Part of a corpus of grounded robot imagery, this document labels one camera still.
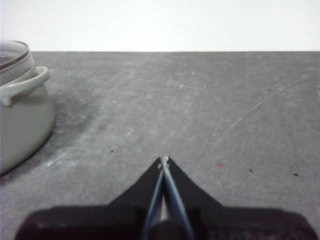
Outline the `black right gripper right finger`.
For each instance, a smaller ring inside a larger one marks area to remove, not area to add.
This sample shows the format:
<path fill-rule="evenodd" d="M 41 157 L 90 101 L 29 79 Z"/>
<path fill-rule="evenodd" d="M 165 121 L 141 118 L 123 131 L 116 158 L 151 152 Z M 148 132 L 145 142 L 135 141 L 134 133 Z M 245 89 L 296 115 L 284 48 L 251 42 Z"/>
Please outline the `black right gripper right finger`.
<path fill-rule="evenodd" d="M 314 240 L 301 214 L 279 208 L 225 206 L 195 184 L 168 156 L 163 158 L 168 194 L 196 240 Z"/>

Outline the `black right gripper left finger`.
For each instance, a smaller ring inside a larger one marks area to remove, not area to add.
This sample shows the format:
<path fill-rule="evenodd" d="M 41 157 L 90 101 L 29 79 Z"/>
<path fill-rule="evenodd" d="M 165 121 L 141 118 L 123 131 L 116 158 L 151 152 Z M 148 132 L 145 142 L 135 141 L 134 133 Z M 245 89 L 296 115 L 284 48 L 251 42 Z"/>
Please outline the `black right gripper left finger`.
<path fill-rule="evenodd" d="M 106 205 L 54 206 L 32 212 L 17 240 L 138 240 L 161 173 L 157 158 L 139 179 Z"/>

